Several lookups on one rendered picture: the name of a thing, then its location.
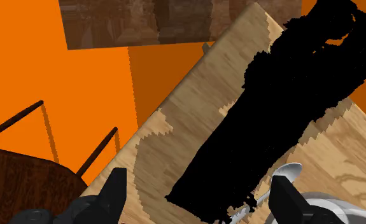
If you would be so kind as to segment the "black rough tall object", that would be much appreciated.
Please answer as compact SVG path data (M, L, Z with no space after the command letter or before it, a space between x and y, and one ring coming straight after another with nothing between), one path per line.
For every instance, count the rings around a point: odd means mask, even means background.
M202 221L254 207L253 190L310 122L366 79L366 13L352 0L317 0L257 53L243 93L174 184L167 201Z

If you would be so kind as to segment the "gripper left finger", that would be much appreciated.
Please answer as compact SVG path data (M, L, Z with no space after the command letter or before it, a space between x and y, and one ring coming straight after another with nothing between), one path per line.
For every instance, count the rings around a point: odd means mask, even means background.
M78 197L57 216L47 209L23 210L8 224L118 224L127 199L127 170L112 170L98 195Z

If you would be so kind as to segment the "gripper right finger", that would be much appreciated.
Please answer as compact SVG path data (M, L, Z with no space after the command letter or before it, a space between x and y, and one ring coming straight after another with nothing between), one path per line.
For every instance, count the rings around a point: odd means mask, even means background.
M345 224L331 210L310 205L285 176L273 176L269 208L278 224Z

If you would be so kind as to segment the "dark wooden chair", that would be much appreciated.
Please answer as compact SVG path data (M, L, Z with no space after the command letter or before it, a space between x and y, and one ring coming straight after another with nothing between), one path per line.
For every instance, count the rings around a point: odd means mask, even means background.
M37 108L38 101L0 124L0 133ZM45 208L61 213L87 188L83 174L115 136L116 127L106 135L77 172L57 162L0 149L0 224L8 224L12 216L24 209Z

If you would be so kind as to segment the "silver spoon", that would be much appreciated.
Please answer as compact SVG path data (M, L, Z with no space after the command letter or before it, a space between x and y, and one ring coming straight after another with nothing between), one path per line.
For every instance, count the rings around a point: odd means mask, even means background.
M270 183L272 183L274 176L284 176L290 181L290 183L293 183L294 180L300 175L301 171L302 171L301 163L292 162L284 164L274 171L274 173L271 176ZM243 207L242 209L238 210L238 212L232 215L229 224L236 224L238 221L243 219L249 213L250 213L250 207L249 206Z

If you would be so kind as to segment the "light wooden table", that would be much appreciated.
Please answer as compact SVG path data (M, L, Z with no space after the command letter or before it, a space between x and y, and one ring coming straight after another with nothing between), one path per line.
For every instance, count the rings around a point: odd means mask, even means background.
M207 224L167 201L199 148L243 93L244 74L269 52L282 30L257 4L247 7L207 54L90 184L97 194L111 170L127 170L127 200L118 224ZM300 162L301 192L326 192L366 209L366 114L350 99L309 123L298 143L268 169L253 190L263 194L274 169Z

